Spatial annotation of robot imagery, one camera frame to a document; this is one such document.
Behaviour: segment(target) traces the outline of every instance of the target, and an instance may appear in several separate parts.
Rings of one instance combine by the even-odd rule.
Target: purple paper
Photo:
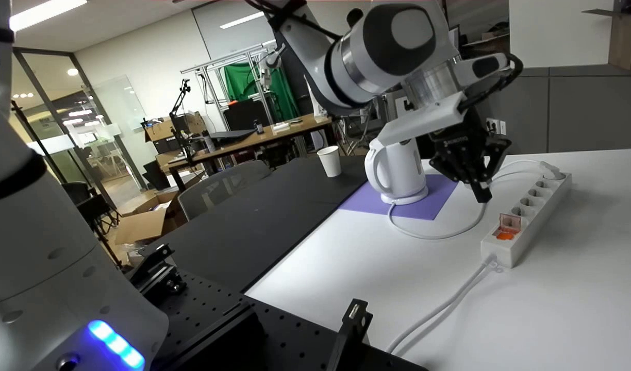
[[[443,174],[427,174],[425,179],[427,179],[428,193],[415,203],[396,205],[393,217],[425,218],[425,220],[437,218],[440,210],[443,207],[448,197],[453,193],[456,184]],[[390,205],[382,202],[379,193],[369,184],[366,184],[340,207],[356,210],[356,211],[372,211],[372,214],[385,214]]]

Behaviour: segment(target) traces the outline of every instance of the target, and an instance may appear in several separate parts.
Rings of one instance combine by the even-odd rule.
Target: power strip
[[[540,163],[542,174],[510,210],[500,214],[500,225],[481,238],[481,256],[513,268],[520,263],[536,233],[542,230],[555,207],[565,200],[571,188],[571,174],[561,173],[549,163]]]

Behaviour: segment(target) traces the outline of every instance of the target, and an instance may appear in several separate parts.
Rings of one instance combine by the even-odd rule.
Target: cup
[[[323,167],[323,173],[327,176],[338,176],[340,174],[340,151],[338,145],[325,145],[317,151],[319,163]]]

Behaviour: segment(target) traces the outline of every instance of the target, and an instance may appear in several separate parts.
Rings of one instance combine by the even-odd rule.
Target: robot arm
[[[434,167],[470,184],[479,202],[490,197],[485,182],[500,169],[510,139],[490,137],[482,127],[453,125],[465,121],[473,105],[522,72],[517,58],[493,53],[460,60],[436,0],[379,2],[344,36],[317,27],[305,0],[248,2],[266,12],[278,43],[296,55],[317,101],[329,114],[356,110],[396,85],[412,90],[416,110],[388,121],[372,151],[431,133],[437,145]],[[466,89],[490,79],[498,83],[488,90],[466,95]]]

